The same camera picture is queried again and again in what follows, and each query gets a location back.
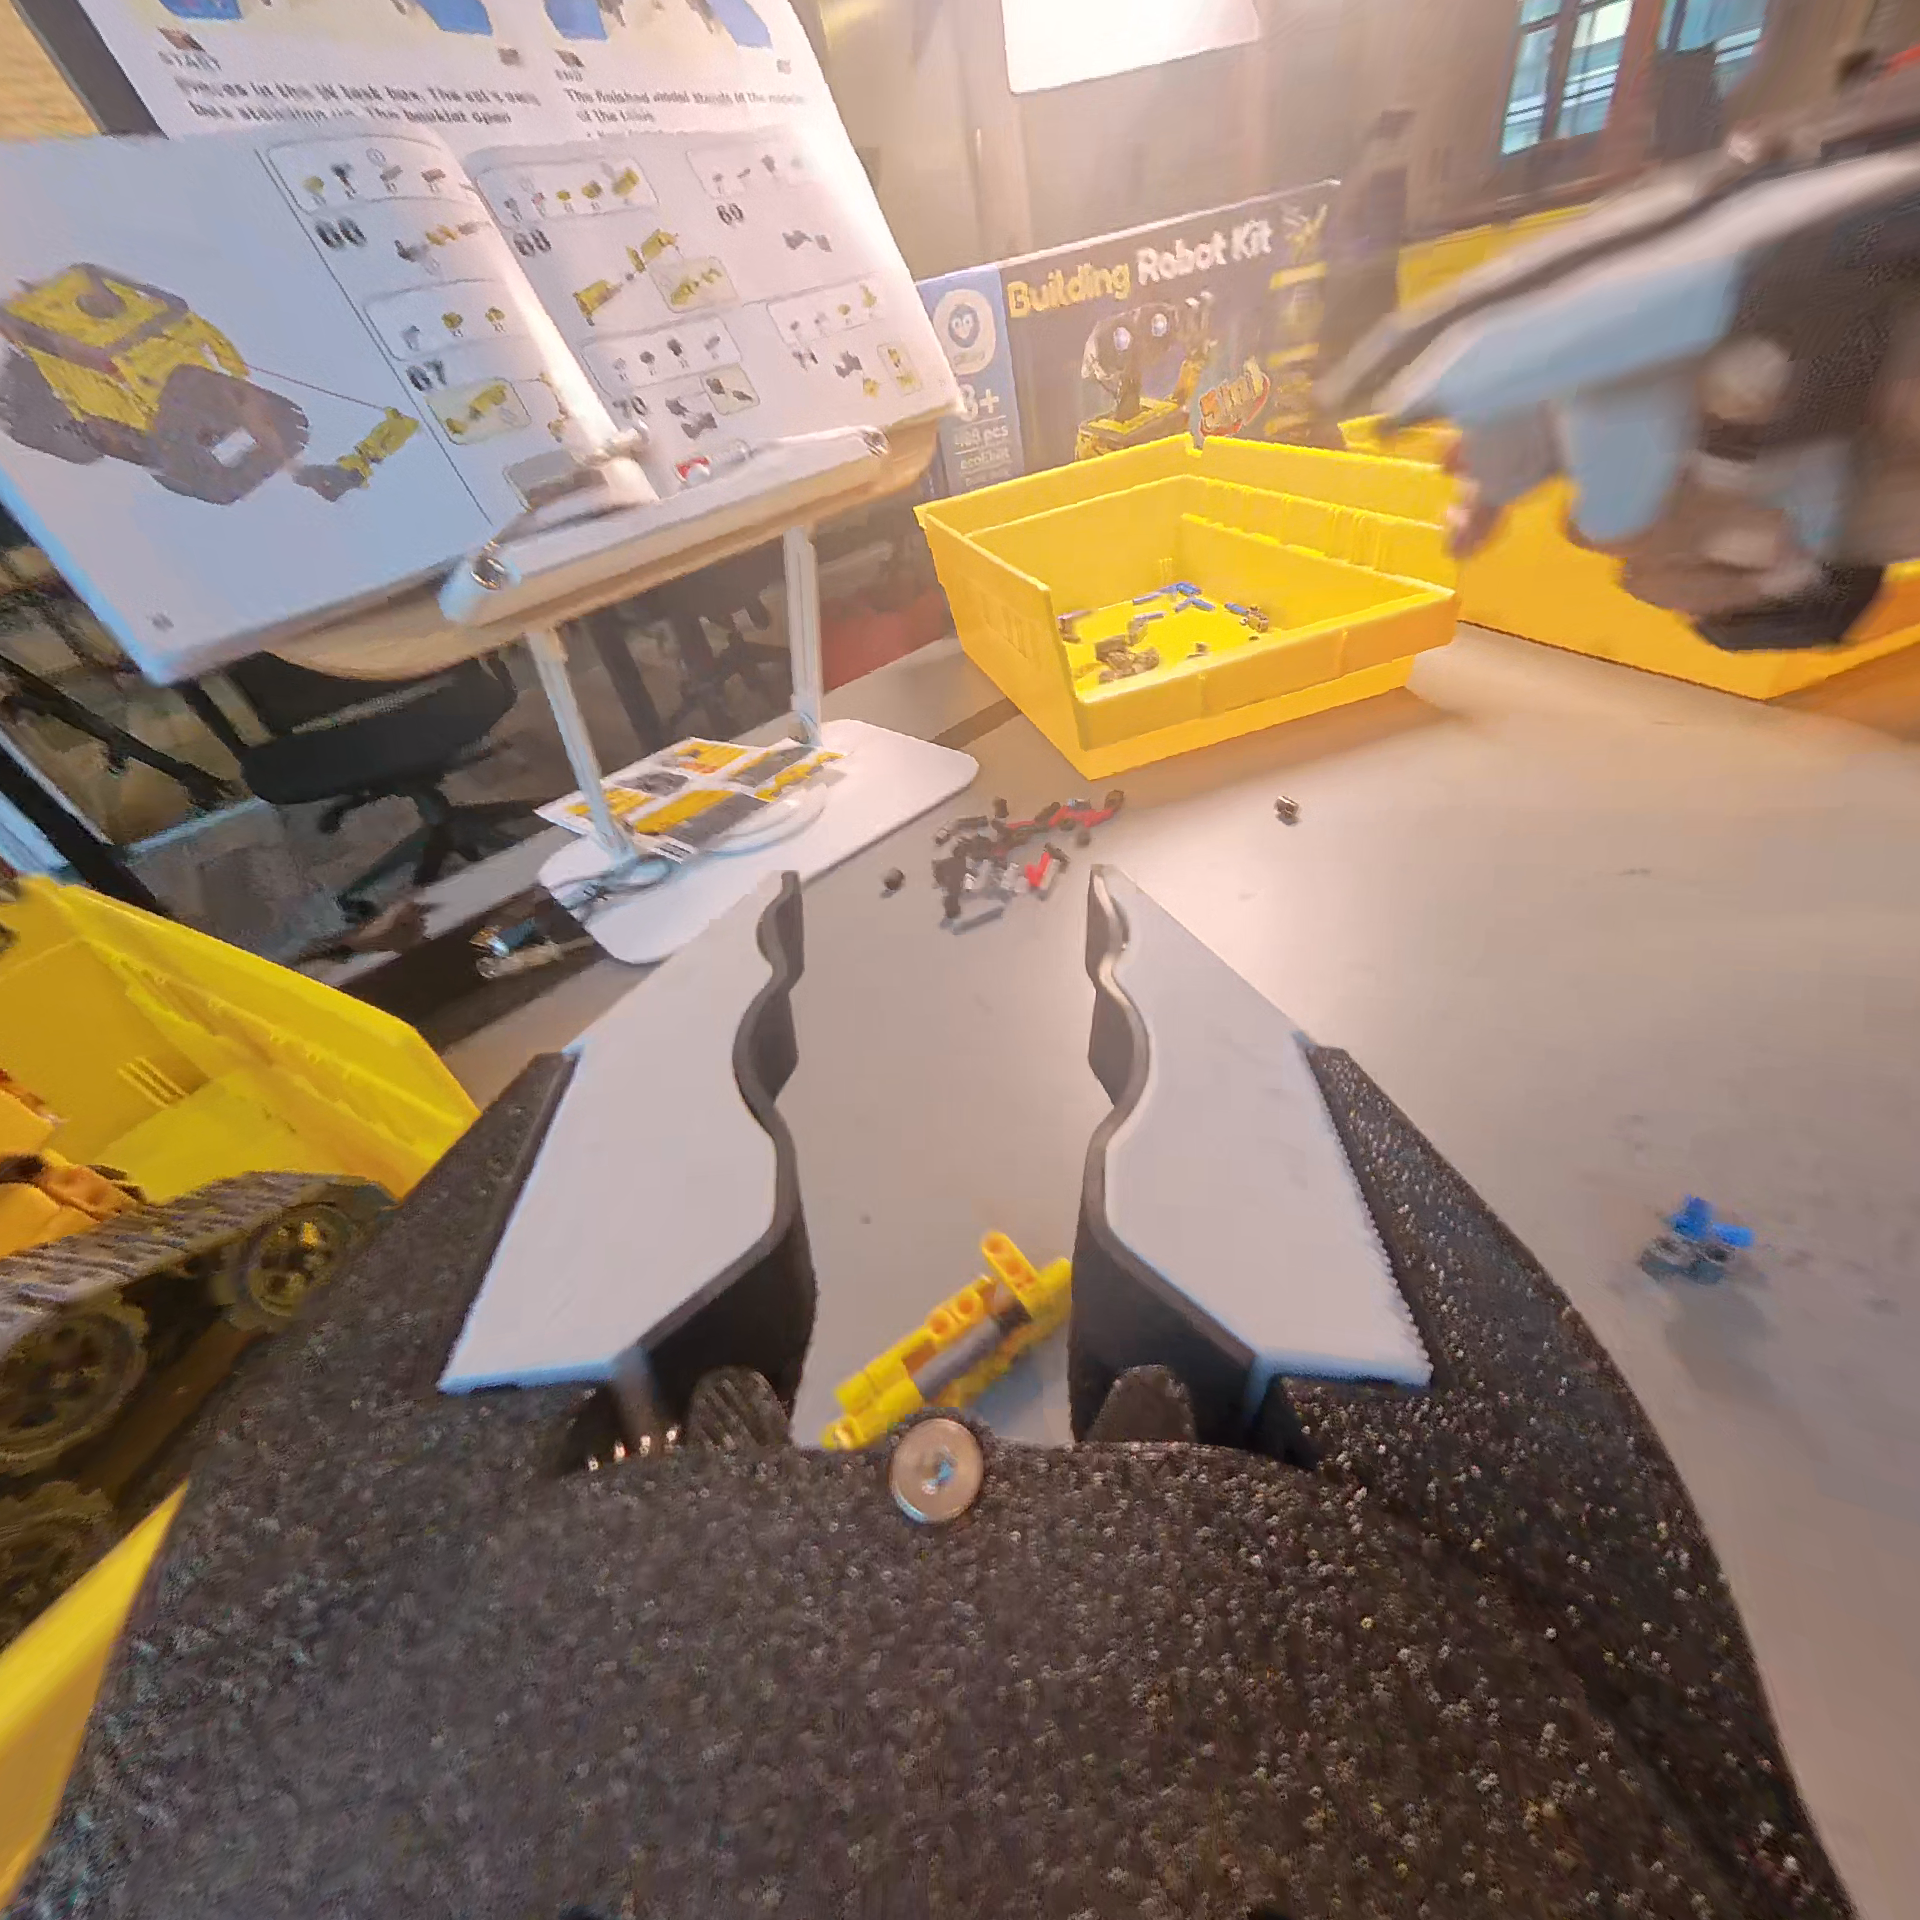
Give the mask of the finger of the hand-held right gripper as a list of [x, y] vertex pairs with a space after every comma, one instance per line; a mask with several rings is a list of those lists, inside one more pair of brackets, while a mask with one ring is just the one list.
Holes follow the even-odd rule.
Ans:
[[1571, 414], [1506, 414], [1454, 427], [1446, 547], [1467, 561], [1500, 534], [1515, 504], [1567, 481]]
[[1916, 547], [1913, 142], [1749, 142], [1650, 177], [1361, 337], [1326, 414], [1571, 414], [1580, 542], [1661, 508], [1700, 364], [1738, 333], [1796, 372], [1771, 444], [1844, 448], [1822, 547]]

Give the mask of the dark framed window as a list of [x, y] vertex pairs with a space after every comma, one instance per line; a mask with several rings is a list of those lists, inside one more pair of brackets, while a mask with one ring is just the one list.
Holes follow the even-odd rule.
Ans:
[[1498, 155], [1595, 142], [1615, 108], [1637, 14], [1649, 10], [1655, 152], [1686, 153], [1694, 138], [1717, 133], [1761, 54], [1771, 2], [1525, 2]]

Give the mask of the yellow plastic bin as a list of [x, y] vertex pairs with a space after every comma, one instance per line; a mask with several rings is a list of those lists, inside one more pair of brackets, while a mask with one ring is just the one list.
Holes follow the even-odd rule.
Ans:
[[[1398, 310], [1449, 291], [1476, 268], [1523, 249], [1588, 203], [1509, 213], [1489, 224], [1406, 242], [1398, 253]], [[1404, 461], [1452, 461], [1455, 435], [1441, 424], [1386, 427], [1378, 414], [1345, 414], [1349, 450]], [[1900, 682], [1916, 693], [1916, 563], [1892, 566], [1847, 640], [1809, 652], [1723, 652], [1678, 614], [1635, 601], [1615, 566], [1567, 539], [1567, 492], [1540, 488], [1514, 506], [1500, 533], [1458, 573], [1458, 613], [1491, 633], [1539, 642], [1573, 657], [1725, 693], [1753, 705], [1823, 700], [1835, 683], [1874, 689]]]
[[[1091, 779], [1372, 702], [1455, 633], [1435, 465], [1163, 438], [919, 506], [956, 636]], [[1211, 662], [1079, 689], [1059, 614], [1171, 584], [1281, 628]]]
[[[404, 1022], [75, 883], [4, 872], [3, 1068], [71, 1162], [167, 1200], [257, 1170], [382, 1187], [393, 1204], [476, 1107]], [[175, 1501], [169, 1457], [127, 1532], [4, 1646], [4, 1890], [39, 1852], [107, 1654]]]

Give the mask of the pile of black red pegs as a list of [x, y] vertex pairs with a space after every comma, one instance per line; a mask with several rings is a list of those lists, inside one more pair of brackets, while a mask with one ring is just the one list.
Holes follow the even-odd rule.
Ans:
[[941, 933], [961, 934], [1001, 918], [1020, 900], [1065, 888], [1098, 834], [1122, 817], [1122, 786], [1018, 806], [990, 798], [939, 822], [931, 836], [927, 888]]

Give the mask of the blue robot kit box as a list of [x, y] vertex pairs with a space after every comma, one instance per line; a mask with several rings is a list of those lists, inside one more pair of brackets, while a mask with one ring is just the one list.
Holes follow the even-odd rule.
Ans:
[[1334, 196], [1321, 181], [923, 280], [957, 381], [927, 493], [1154, 441], [1306, 444]]

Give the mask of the small blue grey brick assembly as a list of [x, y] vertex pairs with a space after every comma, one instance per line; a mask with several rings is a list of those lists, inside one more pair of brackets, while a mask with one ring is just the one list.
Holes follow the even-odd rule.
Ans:
[[1719, 1285], [1739, 1270], [1756, 1243], [1750, 1227], [1692, 1194], [1642, 1249], [1638, 1270], [1653, 1280]]

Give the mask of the white instruction booklet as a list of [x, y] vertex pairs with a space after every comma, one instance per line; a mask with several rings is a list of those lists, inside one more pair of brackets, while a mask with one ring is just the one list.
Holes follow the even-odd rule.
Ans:
[[132, 665], [509, 640], [911, 477], [956, 379], [837, 126], [4, 147], [4, 506]]

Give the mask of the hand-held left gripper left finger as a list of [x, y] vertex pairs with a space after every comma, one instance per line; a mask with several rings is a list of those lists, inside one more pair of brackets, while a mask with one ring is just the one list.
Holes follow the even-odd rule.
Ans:
[[762, 881], [562, 1051], [438, 1392], [661, 1380], [805, 1360], [814, 1304], [794, 1136], [802, 888]]

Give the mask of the white printed task poster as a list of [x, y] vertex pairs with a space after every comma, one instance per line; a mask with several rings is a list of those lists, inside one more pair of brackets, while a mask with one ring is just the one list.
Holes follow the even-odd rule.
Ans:
[[627, 133], [844, 133], [771, 2], [82, 2], [172, 138], [354, 122], [458, 153]]

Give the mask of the small clear-handled screwdriver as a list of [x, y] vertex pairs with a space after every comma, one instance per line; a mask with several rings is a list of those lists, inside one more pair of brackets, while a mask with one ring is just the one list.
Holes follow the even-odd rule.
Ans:
[[473, 969], [482, 980], [505, 980], [551, 969], [577, 954], [591, 954], [595, 939], [578, 925], [521, 918], [482, 925], [469, 939]]

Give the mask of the white metal book stand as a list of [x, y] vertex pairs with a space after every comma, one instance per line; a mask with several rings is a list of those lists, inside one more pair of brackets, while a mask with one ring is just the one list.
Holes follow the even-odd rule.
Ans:
[[[567, 905], [602, 950], [652, 966], [690, 944], [762, 881], [815, 881], [855, 852], [956, 800], [977, 761], [919, 737], [858, 720], [825, 720], [822, 606], [815, 521], [866, 506], [919, 477], [931, 424], [899, 429], [839, 426], [778, 437], [727, 454], [717, 476], [669, 496], [641, 492], [635, 435], [561, 457], [561, 477], [534, 508], [509, 517], [425, 589], [397, 593], [293, 642], [290, 659], [362, 682], [397, 682], [477, 659], [518, 640], [561, 730], [591, 833], [546, 861], [541, 888]], [[618, 601], [675, 586], [780, 538], [790, 700], [783, 730], [844, 754], [814, 822], [746, 856], [683, 866], [627, 859], [604, 812], [604, 771], [585, 706], [569, 678], [561, 627]]]

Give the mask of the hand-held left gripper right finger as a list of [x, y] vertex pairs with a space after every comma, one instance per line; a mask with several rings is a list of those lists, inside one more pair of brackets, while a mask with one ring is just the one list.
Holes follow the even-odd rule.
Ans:
[[1158, 1364], [1193, 1401], [1433, 1380], [1313, 1044], [1118, 866], [1089, 877], [1089, 1141], [1070, 1395]]

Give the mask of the group of blue pegs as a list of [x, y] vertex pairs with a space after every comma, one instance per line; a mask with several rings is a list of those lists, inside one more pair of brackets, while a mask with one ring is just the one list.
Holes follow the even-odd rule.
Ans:
[[1079, 689], [1206, 665], [1278, 636], [1263, 608], [1214, 600], [1195, 584], [1167, 584], [1101, 608], [1059, 614], [1068, 676]]

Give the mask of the yellow grey sticker sheet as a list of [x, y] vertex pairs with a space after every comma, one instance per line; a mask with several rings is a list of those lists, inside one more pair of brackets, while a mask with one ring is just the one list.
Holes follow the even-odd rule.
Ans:
[[842, 761], [794, 737], [767, 748], [689, 737], [604, 777], [615, 852], [683, 866], [774, 845], [822, 812]]

